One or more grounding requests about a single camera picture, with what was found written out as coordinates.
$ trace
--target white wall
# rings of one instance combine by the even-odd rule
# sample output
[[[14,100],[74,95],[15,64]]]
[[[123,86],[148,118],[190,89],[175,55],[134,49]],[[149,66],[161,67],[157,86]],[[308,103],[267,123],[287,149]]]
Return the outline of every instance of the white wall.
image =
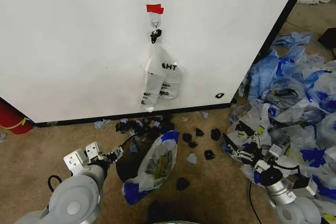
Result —
[[[287,1],[0,0],[0,95],[35,122],[144,112],[146,4],[161,3],[184,73],[155,109],[227,103]]]

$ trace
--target black clip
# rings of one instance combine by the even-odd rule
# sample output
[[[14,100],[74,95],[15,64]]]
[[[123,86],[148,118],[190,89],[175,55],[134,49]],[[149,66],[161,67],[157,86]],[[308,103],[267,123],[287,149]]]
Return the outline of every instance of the black clip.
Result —
[[[159,38],[162,34],[162,30],[161,29],[155,29],[154,31],[152,31],[151,33],[151,40],[152,40],[152,44],[154,44],[156,42],[156,39]]]

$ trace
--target red fire extinguisher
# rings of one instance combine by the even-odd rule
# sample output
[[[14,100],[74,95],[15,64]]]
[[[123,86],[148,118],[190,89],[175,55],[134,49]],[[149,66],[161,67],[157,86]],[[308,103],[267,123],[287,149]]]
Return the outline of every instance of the red fire extinguisher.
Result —
[[[28,118],[3,100],[0,100],[0,126],[15,134],[27,133],[34,127]]]

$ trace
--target red tape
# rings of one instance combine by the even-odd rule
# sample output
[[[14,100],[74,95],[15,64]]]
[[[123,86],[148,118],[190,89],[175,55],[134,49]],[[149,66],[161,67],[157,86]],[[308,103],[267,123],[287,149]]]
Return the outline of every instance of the red tape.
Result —
[[[161,4],[147,5],[147,12],[148,13],[163,14],[163,10],[164,10],[164,8],[161,7]]]

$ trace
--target black cable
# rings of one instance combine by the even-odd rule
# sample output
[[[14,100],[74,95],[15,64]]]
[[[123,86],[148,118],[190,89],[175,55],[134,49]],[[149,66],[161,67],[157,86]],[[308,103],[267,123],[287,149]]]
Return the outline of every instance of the black cable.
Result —
[[[252,210],[253,210],[255,216],[256,216],[257,219],[258,219],[259,224],[262,224],[262,223],[261,223],[261,220],[259,219],[259,216],[258,216],[256,210],[254,209],[253,203],[252,203],[252,199],[251,199],[251,187],[252,187],[252,182],[250,181],[250,185],[249,185],[249,188],[248,188],[248,199],[249,199],[249,201],[250,201]]]
[[[285,170],[298,170],[298,175],[299,175],[299,177],[301,177],[301,170],[300,170],[299,165],[297,165],[295,167],[284,167],[282,165],[278,165],[277,163],[274,163],[274,166],[277,166],[277,167],[279,167],[281,169],[285,169]]]
[[[62,179],[61,179],[59,176],[57,176],[57,175],[51,175],[51,176],[48,178],[48,187],[49,187],[50,191],[53,193],[53,192],[54,192],[54,188],[53,188],[52,185],[51,185],[51,179],[52,179],[52,178],[57,179],[58,182],[59,182],[60,184],[62,183]]]

